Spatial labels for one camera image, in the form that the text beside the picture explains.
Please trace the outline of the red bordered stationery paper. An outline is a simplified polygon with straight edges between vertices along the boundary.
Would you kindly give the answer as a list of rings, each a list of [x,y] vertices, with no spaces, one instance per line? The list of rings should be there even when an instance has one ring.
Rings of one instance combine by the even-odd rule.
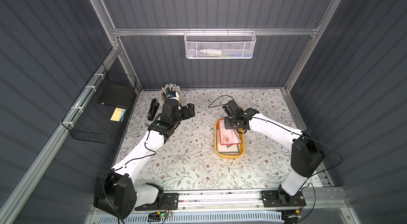
[[[235,130],[220,128],[218,142],[222,145],[241,144],[241,138]]]

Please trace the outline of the yellow storage tray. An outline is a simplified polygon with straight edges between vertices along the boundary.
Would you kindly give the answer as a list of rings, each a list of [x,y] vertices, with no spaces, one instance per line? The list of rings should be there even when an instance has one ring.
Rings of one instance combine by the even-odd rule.
[[[221,158],[236,159],[245,153],[242,129],[226,129],[225,120],[220,119],[215,127],[215,151]]]

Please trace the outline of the green bordered stationery paper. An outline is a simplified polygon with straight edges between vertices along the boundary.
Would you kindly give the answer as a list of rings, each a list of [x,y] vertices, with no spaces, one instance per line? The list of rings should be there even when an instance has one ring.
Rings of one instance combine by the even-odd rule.
[[[230,144],[230,145],[217,145],[217,150],[222,155],[240,155],[241,149],[239,144]]]

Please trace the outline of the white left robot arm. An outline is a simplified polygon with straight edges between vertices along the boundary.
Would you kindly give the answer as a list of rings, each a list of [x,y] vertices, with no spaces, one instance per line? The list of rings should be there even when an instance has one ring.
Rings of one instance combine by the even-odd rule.
[[[160,209],[164,204],[163,188],[153,183],[137,187],[137,177],[180,123],[194,116],[194,104],[182,106],[177,98],[166,100],[161,116],[148,126],[136,147],[112,168],[100,170],[95,182],[94,207],[113,215],[121,224],[138,207]]]

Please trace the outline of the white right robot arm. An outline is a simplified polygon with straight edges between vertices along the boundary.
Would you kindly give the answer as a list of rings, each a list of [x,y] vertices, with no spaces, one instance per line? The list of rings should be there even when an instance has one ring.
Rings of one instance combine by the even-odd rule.
[[[279,185],[278,193],[282,199],[294,197],[325,157],[319,142],[312,137],[311,130],[302,131],[285,126],[253,108],[243,110],[234,100],[222,108],[226,113],[225,125],[228,129],[261,133],[290,151],[291,169]]]

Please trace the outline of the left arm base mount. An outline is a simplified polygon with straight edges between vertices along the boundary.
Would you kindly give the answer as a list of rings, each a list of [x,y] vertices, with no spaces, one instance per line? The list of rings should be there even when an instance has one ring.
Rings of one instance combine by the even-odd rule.
[[[135,211],[164,211],[167,208],[177,210],[179,193],[163,193],[152,204],[145,204],[135,208]]]

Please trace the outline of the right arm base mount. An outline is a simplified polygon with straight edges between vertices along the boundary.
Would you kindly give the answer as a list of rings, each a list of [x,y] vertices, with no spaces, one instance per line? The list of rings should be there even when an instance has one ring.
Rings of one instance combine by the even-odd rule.
[[[306,206],[301,191],[298,191],[294,196],[291,196],[284,190],[264,190],[260,192],[260,198],[265,208],[297,207],[302,209]]]

